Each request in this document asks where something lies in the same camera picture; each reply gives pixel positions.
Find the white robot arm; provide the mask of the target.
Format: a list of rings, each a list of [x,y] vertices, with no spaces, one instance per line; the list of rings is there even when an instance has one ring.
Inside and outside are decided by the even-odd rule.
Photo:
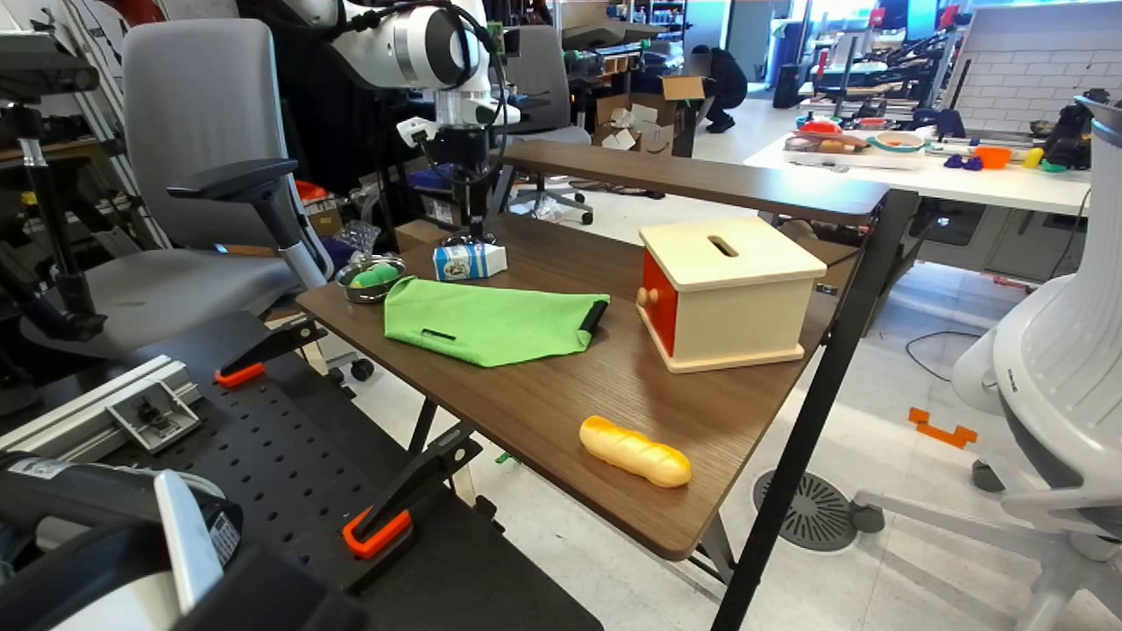
[[[484,0],[346,0],[332,51],[371,88],[421,90],[428,114],[396,126],[453,183],[458,233],[489,239],[489,178],[503,132],[523,119],[507,101],[503,30]]]

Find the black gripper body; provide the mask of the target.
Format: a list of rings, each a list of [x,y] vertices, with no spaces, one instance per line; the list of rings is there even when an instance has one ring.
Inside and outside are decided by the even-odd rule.
[[[428,159],[407,183],[450,208],[450,224],[458,233],[484,233],[489,190],[493,166],[505,153],[507,128],[497,119],[450,126],[426,114],[410,114],[396,126],[407,146]]]

